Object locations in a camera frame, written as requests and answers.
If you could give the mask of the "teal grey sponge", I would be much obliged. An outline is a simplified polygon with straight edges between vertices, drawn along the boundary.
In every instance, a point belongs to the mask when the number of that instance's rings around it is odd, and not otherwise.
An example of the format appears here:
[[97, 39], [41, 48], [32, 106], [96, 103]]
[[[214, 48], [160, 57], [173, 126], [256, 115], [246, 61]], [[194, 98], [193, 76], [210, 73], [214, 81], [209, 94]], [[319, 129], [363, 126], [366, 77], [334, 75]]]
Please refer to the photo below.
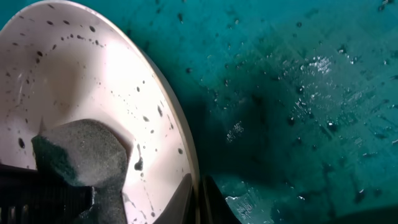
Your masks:
[[91, 190], [91, 207], [72, 223], [127, 222], [122, 196], [127, 154], [107, 126], [81, 119], [42, 131], [31, 143], [39, 172]]

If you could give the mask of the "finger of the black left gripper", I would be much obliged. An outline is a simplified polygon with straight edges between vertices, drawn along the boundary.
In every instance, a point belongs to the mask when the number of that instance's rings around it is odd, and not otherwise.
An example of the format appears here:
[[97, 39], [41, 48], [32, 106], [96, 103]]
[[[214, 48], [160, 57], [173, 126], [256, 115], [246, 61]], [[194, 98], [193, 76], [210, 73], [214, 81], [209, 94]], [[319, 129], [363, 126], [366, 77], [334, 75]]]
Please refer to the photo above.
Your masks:
[[72, 223], [92, 205], [91, 187], [1, 165], [1, 224]]

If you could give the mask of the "white speckled plate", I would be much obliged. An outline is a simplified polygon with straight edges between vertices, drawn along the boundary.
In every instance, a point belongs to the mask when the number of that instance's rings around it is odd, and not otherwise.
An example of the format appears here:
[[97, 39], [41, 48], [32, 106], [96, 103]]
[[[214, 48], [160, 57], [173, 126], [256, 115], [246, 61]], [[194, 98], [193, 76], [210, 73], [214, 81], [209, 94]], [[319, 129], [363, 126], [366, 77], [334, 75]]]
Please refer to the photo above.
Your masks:
[[35, 169], [30, 140], [79, 119], [104, 123], [127, 150], [128, 223], [154, 223], [186, 174], [200, 222], [192, 134], [157, 65], [84, 5], [30, 4], [1, 24], [1, 162]]

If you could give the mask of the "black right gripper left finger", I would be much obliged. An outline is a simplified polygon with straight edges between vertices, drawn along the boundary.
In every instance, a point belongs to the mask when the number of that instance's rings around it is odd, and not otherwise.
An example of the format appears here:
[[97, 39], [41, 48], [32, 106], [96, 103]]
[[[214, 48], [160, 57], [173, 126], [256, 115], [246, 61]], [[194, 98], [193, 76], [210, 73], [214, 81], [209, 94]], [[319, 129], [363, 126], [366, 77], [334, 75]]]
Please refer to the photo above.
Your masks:
[[192, 175], [186, 174], [154, 224], [195, 224], [195, 205]]

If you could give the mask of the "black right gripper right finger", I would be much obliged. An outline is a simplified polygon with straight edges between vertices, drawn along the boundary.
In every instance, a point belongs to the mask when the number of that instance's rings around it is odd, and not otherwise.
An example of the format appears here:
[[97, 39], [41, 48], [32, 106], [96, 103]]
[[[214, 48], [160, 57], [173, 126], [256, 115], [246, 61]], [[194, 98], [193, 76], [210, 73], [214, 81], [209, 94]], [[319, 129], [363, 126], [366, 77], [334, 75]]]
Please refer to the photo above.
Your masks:
[[213, 178], [204, 176], [199, 193], [200, 223], [241, 224], [223, 198]]

